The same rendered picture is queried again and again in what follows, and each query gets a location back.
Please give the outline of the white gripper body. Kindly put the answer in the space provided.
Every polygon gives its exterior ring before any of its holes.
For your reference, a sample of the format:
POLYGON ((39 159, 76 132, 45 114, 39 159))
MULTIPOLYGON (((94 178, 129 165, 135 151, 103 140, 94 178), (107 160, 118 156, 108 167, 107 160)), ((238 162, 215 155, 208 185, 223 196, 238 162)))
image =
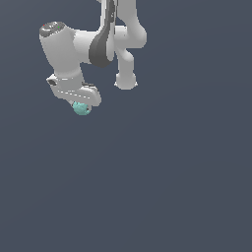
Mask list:
POLYGON ((53 94, 69 102, 79 102, 88 106, 99 106, 101 96, 97 87, 79 78, 58 79, 54 74, 46 79, 53 94))

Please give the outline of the small teal ball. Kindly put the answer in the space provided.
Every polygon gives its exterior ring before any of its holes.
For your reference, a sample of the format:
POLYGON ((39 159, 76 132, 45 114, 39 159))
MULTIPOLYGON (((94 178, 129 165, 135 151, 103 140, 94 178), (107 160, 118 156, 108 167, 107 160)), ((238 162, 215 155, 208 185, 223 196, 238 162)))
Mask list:
POLYGON ((89 106, 84 103, 74 101, 72 107, 78 115, 88 115, 91 112, 89 106))

